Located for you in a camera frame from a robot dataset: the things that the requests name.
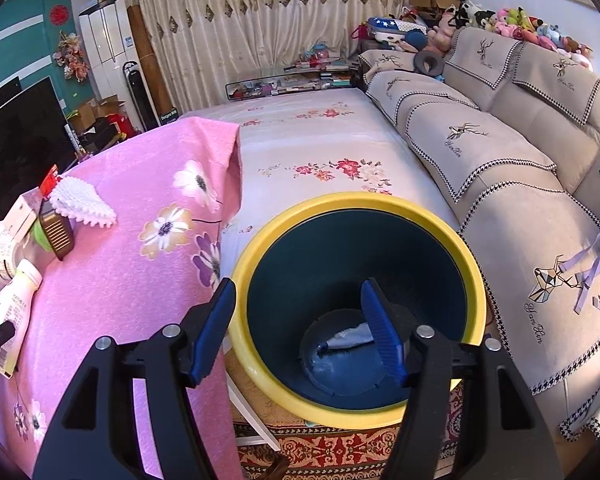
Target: sofa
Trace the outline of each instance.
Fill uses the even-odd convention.
[[[413,54],[365,52],[366,94],[458,218],[488,331],[556,441],[600,436],[600,77],[471,27],[444,61],[441,82],[414,73]]]

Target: patterned rug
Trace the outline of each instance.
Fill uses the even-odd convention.
[[[226,354],[226,367],[247,402],[280,443],[280,452],[290,466],[285,480],[366,480],[378,478],[391,453],[398,426],[378,430],[338,430],[324,426],[308,428],[304,421],[264,396],[251,383],[235,359]],[[440,451],[436,477],[450,472],[458,442],[462,407],[462,386],[450,394],[445,439]],[[234,409],[236,436],[255,432]],[[238,455],[250,479],[262,474],[272,463],[274,451],[266,444],[240,446]]]

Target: metal screw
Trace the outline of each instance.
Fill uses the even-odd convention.
[[[106,350],[111,346],[111,338],[103,336],[96,341],[96,348],[98,350]]]
[[[493,337],[490,337],[487,340],[485,340],[484,345],[492,352],[497,352],[502,348],[502,343],[497,339],[494,339]]]
[[[420,325],[416,329],[416,334],[424,339],[432,338],[435,333],[435,330],[433,330],[429,325]]]
[[[176,337],[180,333],[180,327],[176,324],[167,325],[162,329],[162,335],[165,337]]]

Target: floral bedsheet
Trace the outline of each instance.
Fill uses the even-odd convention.
[[[416,155],[357,89],[261,98],[193,114],[240,124],[242,208],[222,229],[223,276],[272,218],[328,193],[399,196],[459,227]]]

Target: red round ornament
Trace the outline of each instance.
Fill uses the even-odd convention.
[[[53,6],[49,12],[49,19],[56,27],[60,27],[69,21],[69,9],[64,5]]]

